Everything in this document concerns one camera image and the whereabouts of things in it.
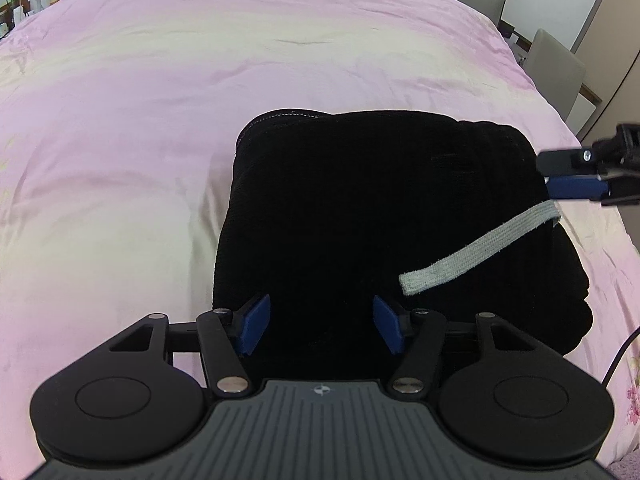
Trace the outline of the black pants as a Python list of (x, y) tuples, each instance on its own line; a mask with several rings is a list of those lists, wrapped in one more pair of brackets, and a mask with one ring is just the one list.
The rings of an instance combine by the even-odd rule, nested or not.
[(268, 298), (259, 374), (369, 380), (390, 366), (373, 303), (450, 321), (491, 312), (559, 354), (590, 331), (589, 281), (550, 220), (452, 281), (413, 296), (425, 269), (548, 197), (523, 133), (423, 112), (274, 110), (235, 147), (213, 304)]

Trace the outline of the grey bedside panel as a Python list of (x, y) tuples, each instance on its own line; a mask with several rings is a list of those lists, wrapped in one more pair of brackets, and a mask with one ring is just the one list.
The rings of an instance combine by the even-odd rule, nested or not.
[(540, 28), (524, 58), (523, 70), (538, 93), (567, 120), (585, 80), (585, 64)]

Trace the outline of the beige wardrobe cabinet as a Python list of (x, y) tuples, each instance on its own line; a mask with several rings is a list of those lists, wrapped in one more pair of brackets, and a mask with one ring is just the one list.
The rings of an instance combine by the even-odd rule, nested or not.
[(590, 144), (622, 122), (638, 122), (639, 0), (596, 0), (574, 50), (587, 67), (586, 88), (599, 100), (578, 139)]

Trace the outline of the purple fluffy rug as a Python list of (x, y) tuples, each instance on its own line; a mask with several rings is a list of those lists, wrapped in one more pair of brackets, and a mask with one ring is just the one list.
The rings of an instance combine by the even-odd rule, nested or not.
[(629, 453), (608, 466), (608, 471), (618, 480), (640, 480), (640, 450)]

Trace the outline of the pink bed sheet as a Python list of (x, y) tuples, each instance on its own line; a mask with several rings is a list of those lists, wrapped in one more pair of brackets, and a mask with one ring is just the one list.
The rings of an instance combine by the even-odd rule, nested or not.
[(274, 110), (423, 112), (513, 127), (536, 159), (580, 148), (494, 24), (456, 0), (62, 0), (28, 18), (1, 44), (3, 478), (605, 479), (638, 450), (638, 250), (617, 210), (548, 193), (399, 281), (420, 294), (559, 222), (593, 315), (560, 356), (614, 404), (593, 460), (488, 462), (386, 391), (391, 354), (369, 380), (271, 378), (258, 345), (242, 361), (250, 395), (213, 404), (172, 450), (130, 465), (44, 456), (29, 414), (43, 382), (149, 314), (218, 309), (236, 142)]

